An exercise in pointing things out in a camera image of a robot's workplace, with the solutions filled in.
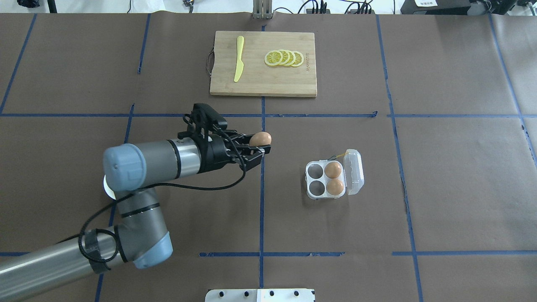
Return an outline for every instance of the lemon slice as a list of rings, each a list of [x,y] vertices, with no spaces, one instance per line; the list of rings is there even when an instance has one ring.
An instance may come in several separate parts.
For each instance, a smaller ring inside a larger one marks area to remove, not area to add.
[[[284,59],[281,61],[279,65],[285,66],[285,64],[293,61],[293,54],[291,53],[291,51],[288,51],[285,49],[279,49],[278,51],[284,55]]]
[[[268,66],[276,66],[282,62],[284,55],[279,51],[271,51],[265,55],[265,64]]]
[[[278,51],[281,52],[281,54],[284,56],[284,58],[281,60],[281,62],[278,65],[283,65],[283,64],[289,62],[289,58],[291,57],[289,55],[289,51],[287,51],[285,49],[279,49]]]
[[[302,63],[304,63],[304,56],[302,55],[302,53],[301,52],[293,52],[293,54],[295,55],[295,61],[293,62],[293,64],[291,64],[291,66],[298,67],[298,66],[302,65]]]
[[[284,66],[291,66],[295,62],[296,56],[295,56],[295,53],[292,51],[287,51],[287,52],[289,53],[289,61],[284,63]]]

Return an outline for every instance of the wire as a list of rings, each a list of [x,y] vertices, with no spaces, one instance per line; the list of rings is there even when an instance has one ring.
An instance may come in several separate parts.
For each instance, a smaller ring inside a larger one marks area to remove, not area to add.
[[[532,15],[535,16],[535,10],[533,9],[533,6],[534,6],[534,5],[535,5],[535,4],[532,4],[531,2],[528,2],[528,5],[527,5],[527,6],[529,7],[529,10],[532,11]]]
[[[288,12],[290,12],[290,13],[293,13],[293,12],[292,12],[290,9],[288,9],[288,8],[277,8],[277,9],[274,9],[274,11],[277,11],[277,10],[286,10],[286,11],[288,11]]]
[[[313,6],[313,7],[311,8],[312,12],[313,12],[314,10],[316,10],[316,9],[317,9],[317,10],[319,9],[319,3],[317,2],[317,0],[307,0],[307,1],[304,2],[304,3],[302,4],[302,6],[299,8],[298,13],[300,13],[300,11],[302,10],[302,8],[304,8],[304,6],[306,6],[306,4],[307,4],[308,2],[314,2],[314,3],[315,3],[315,6]]]
[[[327,161],[333,161],[333,160],[338,159],[338,158],[340,158],[340,157],[342,157],[344,155],[347,155],[348,153],[349,153],[349,151],[345,151],[345,153],[343,153],[343,154],[332,155],[331,157],[327,158],[326,160]]]
[[[222,135],[228,142],[231,143],[231,148],[233,149],[233,152],[235,152],[239,162],[241,163],[242,176],[237,181],[235,181],[232,184],[228,184],[228,185],[225,185],[225,186],[219,186],[219,187],[215,187],[215,188],[206,188],[206,187],[190,186],[190,185],[182,185],[182,184],[174,184],[174,183],[155,183],[155,184],[143,187],[143,188],[141,188],[141,190],[151,189],[151,188],[154,188],[154,187],[157,187],[157,186],[172,186],[172,187],[175,187],[175,188],[183,188],[183,189],[191,189],[191,190],[217,191],[217,190],[225,190],[225,189],[231,188],[232,186],[235,186],[236,184],[241,182],[246,177],[246,164],[244,163],[244,158],[241,156],[241,154],[238,151],[237,147],[231,141],[231,138],[228,136],[228,134],[226,132],[224,132],[220,128],[215,128],[214,130],[215,130],[215,132],[217,132],[220,135]],[[106,263],[106,262],[112,261],[117,256],[117,254],[119,252],[119,244],[118,244],[119,238],[118,238],[117,234],[114,234],[113,232],[110,232],[107,229],[99,229],[99,228],[96,229],[96,232],[98,234],[99,233],[107,234],[107,235],[111,236],[112,238],[114,238],[114,242],[115,242],[114,254],[112,256],[106,258],[106,259],[97,259],[97,258],[94,258],[94,257],[90,256],[86,252],[84,247],[82,246],[82,238],[84,237],[84,234],[86,233],[86,229],[88,228],[88,225],[90,224],[90,222],[93,219],[95,219],[97,216],[101,215],[106,210],[110,209],[111,207],[117,205],[118,203],[120,203],[120,202],[122,202],[124,200],[127,200],[128,198],[130,198],[132,196],[134,196],[134,194],[130,193],[127,196],[124,196],[124,197],[122,197],[120,199],[114,200],[113,202],[109,203],[108,205],[106,205],[105,207],[103,207],[102,209],[97,211],[95,214],[93,214],[90,218],[88,218],[88,220],[86,220],[86,222],[84,223],[84,225],[80,229],[80,233],[78,235],[71,236],[69,238],[66,238],[66,239],[60,241],[60,242],[67,241],[67,240],[70,240],[72,238],[78,237],[78,249],[80,250],[80,253],[82,254],[82,256],[84,256],[86,259],[94,261],[94,262],[98,262],[98,263]]]
[[[492,3],[490,3],[490,1],[488,1],[488,0],[483,1],[483,3],[487,3],[487,4],[488,4],[487,6],[488,6],[489,8],[487,8],[487,12],[490,13],[490,11],[492,10]]]
[[[350,0],[340,0],[340,1],[351,3],[347,6],[347,9],[345,10],[344,13],[348,13],[349,9],[351,8],[353,4],[358,4],[358,9],[356,9],[356,12],[354,14],[370,14],[373,11],[373,8],[371,7],[371,2],[373,2],[373,0],[370,0],[369,2],[367,2],[367,0],[364,0],[363,2],[350,1]]]
[[[347,6],[347,9],[345,10],[344,13],[349,12],[349,9],[351,8],[351,6],[352,6],[353,4],[358,4],[358,10],[360,10],[360,2],[352,2],[351,4],[349,4],[349,5]]]

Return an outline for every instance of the yellow plastic knife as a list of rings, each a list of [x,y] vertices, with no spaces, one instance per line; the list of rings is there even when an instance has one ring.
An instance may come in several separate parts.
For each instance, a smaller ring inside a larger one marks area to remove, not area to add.
[[[235,83],[241,78],[242,70],[244,69],[244,63],[241,60],[243,47],[244,37],[240,35],[237,37],[237,66],[235,67],[235,78],[233,79]]]

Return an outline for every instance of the brown egg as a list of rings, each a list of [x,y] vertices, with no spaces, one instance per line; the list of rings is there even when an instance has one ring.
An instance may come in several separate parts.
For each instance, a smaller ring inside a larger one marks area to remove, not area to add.
[[[328,184],[326,184],[326,190],[328,193],[335,196],[341,194],[341,192],[343,192],[343,188],[343,182],[339,179],[332,179],[328,182]]]
[[[254,147],[270,145],[271,142],[272,136],[270,136],[270,133],[267,132],[258,132],[250,139],[250,145]]]
[[[324,173],[330,178],[337,178],[341,174],[341,164],[336,161],[327,164]]]

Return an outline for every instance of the blue tape line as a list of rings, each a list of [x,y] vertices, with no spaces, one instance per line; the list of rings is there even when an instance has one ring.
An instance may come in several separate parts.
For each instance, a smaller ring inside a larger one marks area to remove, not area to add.
[[[129,142],[130,125],[132,123],[133,116],[134,116],[134,104],[132,104],[132,106],[130,106],[130,111],[129,111],[128,116],[129,116],[129,120],[127,122],[127,129],[125,130],[125,138],[123,139],[123,143],[128,143]],[[110,209],[110,217],[108,218],[108,226],[109,227],[114,225],[115,209],[116,209],[115,205],[112,206],[112,208]],[[99,282],[97,283],[97,291],[95,292],[95,302],[99,302],[101,288],[103,287],[103,278],[104,278],[104,274],[100,274],[99,275]]]
[[[371,114],[265,114],[266,118],[374,118],[378,111]],[[183,117],[183,113],[135,113],[133,117]],[[259,113],[224,113],[221,116],[225,118],[260,118]],[[109,117],[109,118],[126,118],[127,113],[0,113],[0,117]],[[395,114],[396,118],[518,118],[516,114]],[[537,114],[522,114],[523,118],[537,118]]]
[[[256,251],[252,252],[231,252],[231,253],[200,253],[200,257],[259,257],[259,253]]]
[[[265,131],[265,97],[261,97],[261,130]],[[265,157],[261,159],[259,197],[259,288],[264,286],[264,251],[265,251]]]
[[[367,114],[308,114],[308,113],[284,113],[284,114],[266,114],[268,118],[374,118],[379,112]]]
[[[200,257],[259,257],[260,253],[256,251],[239,251],[239,252],[215,252],[200,253]],[[263,257],[340,257],[345,255],[344,251],[273,251],[263,252]]]
[[[340,257],[344,251],[312,251],[312,252],[265,252],[266,257]]]
[[[123,143],[128,143],[129,142],[130,125],[131,125],[131,123],[133,121],[133,116],[134,116],[134,104],[132,104],[132,106],[130,107],[129,121],[127,122],[127,129],[125,130],[125,139],[123,140]]]
[[[511,78],[509,76],[509,73],[507,72],[507,67],[505,66],[505,61],[503,59],[502,51],[500,50],[498,39],[496,38],[496,30],[494,29],[494,23],[492,22],[492,15],[490,13],[489,13],[489,23],[490,23],[490,29],[492,30],[492,38],[494,40],[494,46],[496,46],[496,51],[498,52],[500,62],[502,63],[502,69],[504,71],[505,78],[507,79],[507,84],[509,86],[511,95],[513,96],[514,106],[517,108],[518,117],[520,119],[520,123],[522,124],[524,135],[526,136],[526,142],[528,143],[529,152],[532,154],[533,164],[537,168],[537,157],[535,156],[535,149],[533,148],[532,140],[529,138],[528,128],[526,127],[526,124],[524,123],[524,118],[522,117],[520,105],[518,104],[517,95],[514,93],[513,84],[511,83]]]
[[[516,114],[394,114],[396,118],[518,118]]]
[[[2,113],[0,117],[32,117],[32,118],[50,118],[50,117],[105,117],[105,118],[125,118],[128,117],[125,113]]]
[[[403,183],[403,190],[404,190],[404,202],[405,206],[407,207],[407,224],[408,224],[408,233],[410,237],[410,247],[412,249],[412,260],[414,262],[414,274],[416,276],[416,286],[418,290],[418,299],[419,302],[423,302],[423,292],[422,292],[422,281],[419,275],[419,266],[418,266],[418,256],[416,255],[416,243],[414,241],[414,231],[412,229],[412,216],[410,215],[410,205],[408,202],[408,193],[407,193],[407,183],[404,178],[404,170],[403,170],[403,162],[401,160],[401,149],[399,148],[399,137],[397,135],[397,125],[395,123],[395,117],[394,117],[394,105],[391,98],[391,92],[390,87],[388,85],[388,67],[386,66],[386,56],[384,54],[384,44],[382,42],[382,33],[380,29],[380,19],[379,15],[375,15],[376,17],[376,28],[379,34],[379,45],[380,45],[380,54],[382,57],[382,67],[384,70],[384,81],[386,83],[386,93],[388,94],[389,99],[389,106],[390,106],[390,114],[391,114],[391,125],[394,132],[394,140],[395,140],[395,149],[397,151],[397,163],[399,165],[399,175],[401,177],[401,182]]]
[[[417,251],[418,256],[537,255],[537,250],[441,250]],[[394,251],[392,256],[412,256],[411,251]]]
[[[32,22],[30,23],[30,28],[28,28],[26,39],[24,39],[23,46],[20,49],[19,58],[17,59],[17,63],[15,63],[15,68],[13,68],[13,73],[11,74],[11,79],[9,80],[8,87],[5,90],[4,99],[2,100],[2,104],[0,105],[0,113],[2,113],[2,111],[4,110],[5,103],[8,101],[8,95],[9,95],[9,91],[11,90],[11,85],[13,84],[13,81],[15,80],[17,70],[19,69],[20,61],[23,58],[24,50],[26,49],[26,45],[28,44],[28,40],[30,39],[30,34],[32,33],[33,25],[35,24],[36,18],[37,18],[37,14],[35,13],[32,18]]]
[[[147,32],[149,31],[149,21],[151,14],[147,14],[146,31],[143,34],[142,51],[140,52],[140,65],[138,65],[138,74],[142,72],[143,53],[146,51]]]
[[[95,292],[95,302],[99,302],[99,299],[100,299],[100,292],[101,292],[101,289],[103,288],[103,277],[104,277],[104,274],[99,275],[99,281],[97,282],[97,291]]]
[[[28,253],[29,251],[0,251],[0,257],[19,257]]]

